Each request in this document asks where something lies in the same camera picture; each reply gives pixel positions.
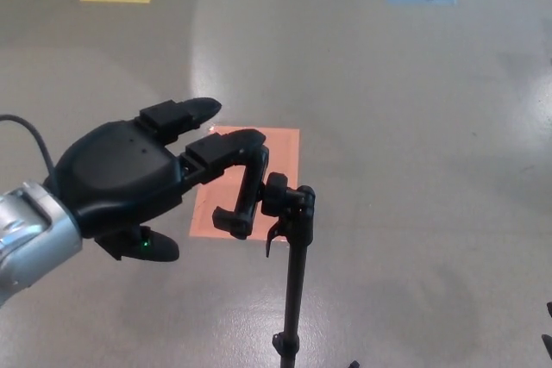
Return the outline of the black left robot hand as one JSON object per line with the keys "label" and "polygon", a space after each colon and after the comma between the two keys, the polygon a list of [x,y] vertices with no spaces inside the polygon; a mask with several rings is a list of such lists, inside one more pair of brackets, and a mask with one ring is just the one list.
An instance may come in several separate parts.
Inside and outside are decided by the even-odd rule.
{"label": "black left robot hand", "polygon": [[235,207],[217,207],[214,226],[239,240],[253,231],[262,179],[267,169],[266,137],[256,129],[212,133],[175,155],[168,145],[214,117],[222,105],[214,98],[155,104],[131,120],[93,129],[61,156],[47,178],[60,188],[60,200],[85,239],[93,239],[116,260],[124,257],[173,262],[179,246],[147,221],[181,204],[198,184],[220,178],[227,169],[245,168]]}

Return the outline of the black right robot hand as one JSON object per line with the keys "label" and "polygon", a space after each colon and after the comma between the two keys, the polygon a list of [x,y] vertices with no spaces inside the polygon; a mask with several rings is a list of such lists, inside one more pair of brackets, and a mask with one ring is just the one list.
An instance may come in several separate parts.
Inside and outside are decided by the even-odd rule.
{"label": "black right robot hand", "polygon": [[[549,315],[552,316],[552,302],[547,303],[547,310],[549,312]],[[547,353],[551,355],[552,353],[552,338],[549,334],[543,334],[542,335],[543,344],[547,350]]]}

